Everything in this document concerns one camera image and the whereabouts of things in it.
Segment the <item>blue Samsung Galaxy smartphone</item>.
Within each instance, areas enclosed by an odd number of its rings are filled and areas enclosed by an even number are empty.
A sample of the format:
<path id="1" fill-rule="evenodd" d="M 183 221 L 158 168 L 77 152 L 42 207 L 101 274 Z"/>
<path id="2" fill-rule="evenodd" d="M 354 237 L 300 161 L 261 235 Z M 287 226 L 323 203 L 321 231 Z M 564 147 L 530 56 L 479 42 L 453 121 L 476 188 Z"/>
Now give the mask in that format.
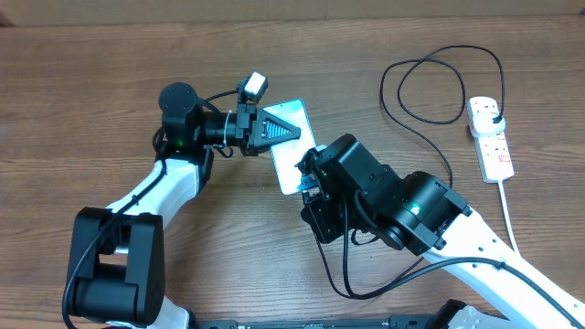
<path id="1" fill-rule="evenodd" d="M 298 163 L 316 146 L 308 113 L 302 100 L 294 99 L 265 107 L 264 110 L 301 130 L 300 138 L 271 147 L 271 155 L 281 191 L 292 195 L 318 187 L 314 175 L 303 175 Z"/>

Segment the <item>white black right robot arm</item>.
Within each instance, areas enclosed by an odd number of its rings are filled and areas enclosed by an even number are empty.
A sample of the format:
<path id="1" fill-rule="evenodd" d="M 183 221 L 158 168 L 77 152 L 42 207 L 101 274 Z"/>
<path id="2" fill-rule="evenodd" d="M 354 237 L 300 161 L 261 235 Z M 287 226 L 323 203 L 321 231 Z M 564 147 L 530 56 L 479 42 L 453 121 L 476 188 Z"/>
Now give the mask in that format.
<path id="1" fill-rule="evenodd" d="M 347 298 L 373 299 L 444 269 L 520 328 L 583 327 L 583 302 L 510 249 L 436 176 L 416 171 L 401 178 L 351 134 L 308 149 L 297 168 L 319 187 L 303 197 L 301 212 L 318 242 L 348 239 L 357 229 L 429 263 L 375 291 L 348 291 Z"/>

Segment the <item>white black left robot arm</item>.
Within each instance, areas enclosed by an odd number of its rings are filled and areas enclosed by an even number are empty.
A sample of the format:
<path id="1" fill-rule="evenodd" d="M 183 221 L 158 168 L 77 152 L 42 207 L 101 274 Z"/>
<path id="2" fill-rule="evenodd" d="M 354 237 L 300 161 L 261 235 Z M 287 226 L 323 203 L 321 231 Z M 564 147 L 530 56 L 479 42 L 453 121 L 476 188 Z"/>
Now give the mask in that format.
<path id="1" fill-rule="evenodd" d="M 246 156 L 297 140 L 300 127 L 259 108 L 267 83 L 242 81 L 236 111 L 223 113 L 184 82 L 165 86 L 162 125 L 153 137 L 154 167 L 132 192 L 75 217 L 61 314 L 112 328 L 196 328 L 193 312 L 165 295 L 164 231 L 210 178 L 214 154 Z"/>

